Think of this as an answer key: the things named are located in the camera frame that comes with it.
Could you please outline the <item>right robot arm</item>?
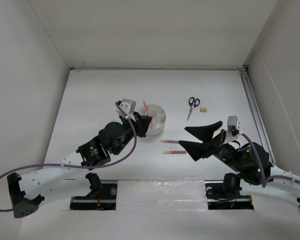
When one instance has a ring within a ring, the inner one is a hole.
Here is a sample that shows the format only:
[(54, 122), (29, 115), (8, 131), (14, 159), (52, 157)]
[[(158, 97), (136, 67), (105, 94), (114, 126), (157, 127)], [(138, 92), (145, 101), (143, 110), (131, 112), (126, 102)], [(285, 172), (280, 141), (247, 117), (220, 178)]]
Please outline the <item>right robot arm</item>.
[(260, 195), (300, 209), (300, 176), (271, 163), (269, 153), (240, 130), (237, 116), (228, 117), (226, 129), (222, 125), (218, 121), (206, 126), (187, 126), (185, 130), (199, 142), (178, 141), (195, 162), (213, 156), (232, 169), (221, 182), (205, 184), (211, 204), (225, 205), (249, 195)]

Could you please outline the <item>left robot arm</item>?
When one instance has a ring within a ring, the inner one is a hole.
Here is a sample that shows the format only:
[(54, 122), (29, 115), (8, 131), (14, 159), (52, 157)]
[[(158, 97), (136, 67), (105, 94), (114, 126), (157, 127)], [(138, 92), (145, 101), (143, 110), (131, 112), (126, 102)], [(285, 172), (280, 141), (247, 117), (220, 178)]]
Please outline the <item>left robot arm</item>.
[(48, 163), (27, 174), (10, 173), (7, 185), (14, 218), (24, 218), (36, 212), (41, 204), (47, 203), (47, 192), (56, 196), (57, 190), (53, 187), (77, 170), (91, 171), (114, 165), (111, 156), (118, 156), (131, 140), (146, 137), (152, 117), (134, 112), (130, 117), (120, 117), (120, 120), (108, 123), (96, 137), (58, 163)]

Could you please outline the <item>pink highlighter pen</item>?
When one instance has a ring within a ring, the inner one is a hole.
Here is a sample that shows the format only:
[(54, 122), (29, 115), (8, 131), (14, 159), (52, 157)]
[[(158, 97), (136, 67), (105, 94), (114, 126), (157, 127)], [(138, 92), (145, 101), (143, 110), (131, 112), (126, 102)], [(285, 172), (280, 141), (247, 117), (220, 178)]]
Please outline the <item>pink highlighter pen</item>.
[[(144, 99), (142, 100), (142, 103), (143, 103), (145, 113), (147, 114), (148, 117), (150, 117), (150, 111), (149, 111), (148, 105)], [(150, 125), (151, 125), (152, 129), (155, 128), (155, 124), (154, 124), (153, 120), (151, 120)]]

